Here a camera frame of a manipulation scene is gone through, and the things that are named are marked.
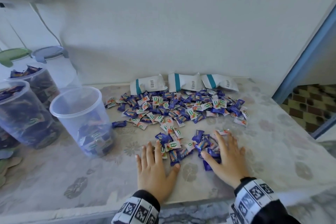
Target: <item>patterned cuff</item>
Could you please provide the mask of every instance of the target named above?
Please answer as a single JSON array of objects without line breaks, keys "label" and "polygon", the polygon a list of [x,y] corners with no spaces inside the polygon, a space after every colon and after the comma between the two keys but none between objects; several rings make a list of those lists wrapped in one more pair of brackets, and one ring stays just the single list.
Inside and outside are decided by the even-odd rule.
[{"label": "patterned cuff", "polygon": [[154,224],[158,210],[146,200],[130,197],[112,219],[112,224]]},{"label": "patterned cuff", "polygon": [[260,179],[250,181],[239,192],[234,202],[236,219],[250,224],[254,216],[271,201],[279,198],[274,191]]}]

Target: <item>plastic cup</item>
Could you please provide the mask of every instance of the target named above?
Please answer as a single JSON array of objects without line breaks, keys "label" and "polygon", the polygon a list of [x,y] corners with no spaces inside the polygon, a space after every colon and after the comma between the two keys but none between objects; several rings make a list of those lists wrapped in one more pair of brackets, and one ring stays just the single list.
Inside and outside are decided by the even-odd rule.
[{"label": "plastic cup", "polygon": [[29,83],[22,80],[1,82],[0,89],[24,86],[10,98],[0,101],[0,127],[24,145],[41,149],[57,140],[62,132]]},{"label": "plastic cup", "polygon": [[49,110],[87,156],[102,157],[112,149],[114,133],[96,88],[68,89],[51,102]]},{"label": "plastic cup", "polygon": [[36,73],[19,77],[7,78],[6,81],[23,80],[29,82],[31,90],[36,94],[37,98],[43,103],[44,107],[49,110],[50,103],[60,93],[50,73],[41,63],[29,63],[28,65],[42,68]]}]

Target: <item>right hand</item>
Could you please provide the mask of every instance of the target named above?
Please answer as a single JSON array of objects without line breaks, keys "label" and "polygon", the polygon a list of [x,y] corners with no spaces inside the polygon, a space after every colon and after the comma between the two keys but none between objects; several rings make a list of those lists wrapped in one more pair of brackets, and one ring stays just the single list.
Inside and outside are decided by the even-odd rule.
[{"label": "right hand", "polygon": [[205,151],[202,151],[201,155],[215,174],[235,189],[241,183],[240,179],[250,176],[245,163],[245,148],[241,147],[239,149],[237,140],[232,137],[231,133],[227,135],[228,145],[217,131],[215,131],[215,135],[220,148],[222,163],[218,164]]}]

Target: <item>sleeve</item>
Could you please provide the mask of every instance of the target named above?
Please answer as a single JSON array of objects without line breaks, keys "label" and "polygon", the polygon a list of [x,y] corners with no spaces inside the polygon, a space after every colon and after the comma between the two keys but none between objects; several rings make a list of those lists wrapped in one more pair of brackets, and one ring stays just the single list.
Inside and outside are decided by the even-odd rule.
[{"label": "sleeve", "polygon": [[287,213],[274,191],[262,180],[245,177],[234,190],[235,202],[229,206],[228,224],[300,224]]},{"label": "sleeve", "polygon": [[145,190],[138,190],[115,214],[111,224],[154,224],[158,220],[160,204]]}]

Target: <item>table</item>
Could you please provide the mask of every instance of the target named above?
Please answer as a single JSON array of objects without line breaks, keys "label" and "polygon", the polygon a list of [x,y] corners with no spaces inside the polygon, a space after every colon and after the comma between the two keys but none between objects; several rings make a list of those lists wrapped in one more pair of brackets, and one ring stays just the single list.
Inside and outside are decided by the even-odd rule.
[{"label": "table", "polygon": [[[245,146],[251,175],[263,179],[279,193],[286,205],[317,194],[336,184],[336,160],[252,79],[235,79],[239,92],[229,93],[245,100],[250,119],[247,127],[233,123],[230,116],[207,117],[180,130],[191,139],[196,129],[207,134],[214,129],[230,129]],[[128,86],[103,87],[104,96],[119,97]],[[124,120],[117,107],[107,110],[111,121]],[[62,138],[41,150],[22,146],[23,161],[11,168],[0,189],[0,223],[64,223],[71,220],[111,216],[137,190],[135,154],[141,145],[155,141],[163,132],[158,124],[146,130],[128,124],[115,129],[115,147],[103,158],[86,157],[75,141]],[[165,161],[169,171],[169,160]],[[197,154],[184,159],[176,188],[167,205],[174,203],[228,200],[233,189],[211,171],[205,172]]]}]

